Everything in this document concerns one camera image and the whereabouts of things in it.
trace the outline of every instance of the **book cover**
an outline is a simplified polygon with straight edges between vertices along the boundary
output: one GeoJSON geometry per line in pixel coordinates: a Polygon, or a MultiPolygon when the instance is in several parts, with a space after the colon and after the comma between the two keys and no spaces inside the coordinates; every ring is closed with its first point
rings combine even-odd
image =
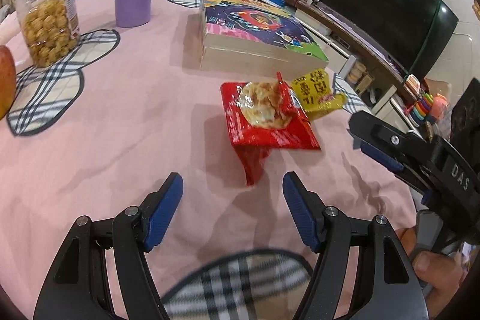
{"type": "Polygon", "coordinates": [[[255,0],[203,0],[206,34],[265,43],[328,62],[306,29],[287,10],[255,0]]]}

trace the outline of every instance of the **apple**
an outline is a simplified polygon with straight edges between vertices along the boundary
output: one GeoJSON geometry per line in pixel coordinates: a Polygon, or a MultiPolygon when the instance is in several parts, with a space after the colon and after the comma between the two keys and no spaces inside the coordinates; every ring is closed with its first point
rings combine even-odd
{"type": "Polygon", "coordinates": [[[0,45],[0,119],[8,113],[15,98],[15,72],[14,57],[10,49],[0,45]]]}

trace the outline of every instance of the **book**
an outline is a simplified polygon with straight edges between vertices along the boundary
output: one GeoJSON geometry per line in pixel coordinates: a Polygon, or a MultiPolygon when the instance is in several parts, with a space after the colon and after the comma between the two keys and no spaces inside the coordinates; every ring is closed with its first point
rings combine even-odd
{"type": "Polygon", "coordinates": [[[202,70],[293,80],[328,59],[287,10],[255,0],[201,0],[202,70]]]}

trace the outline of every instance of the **transparent plastic container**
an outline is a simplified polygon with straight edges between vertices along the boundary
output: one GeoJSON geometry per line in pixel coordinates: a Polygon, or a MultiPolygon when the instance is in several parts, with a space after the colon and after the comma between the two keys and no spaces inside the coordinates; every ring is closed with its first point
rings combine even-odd
{"type": "Polygon", "coordinates": [[[75,0],[15,0],[17,17],[33,63],[48,67],[78,44],[75,0]]]}

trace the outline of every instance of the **black television screen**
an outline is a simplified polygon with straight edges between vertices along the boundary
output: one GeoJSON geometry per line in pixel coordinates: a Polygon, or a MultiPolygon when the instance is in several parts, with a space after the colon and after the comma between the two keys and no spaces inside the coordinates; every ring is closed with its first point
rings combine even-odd
{"type": "Polygon", "coordinates": [[[319,0],[371,36],[423,79],[450,39],[458,18],[442,0],[319,0]]]}

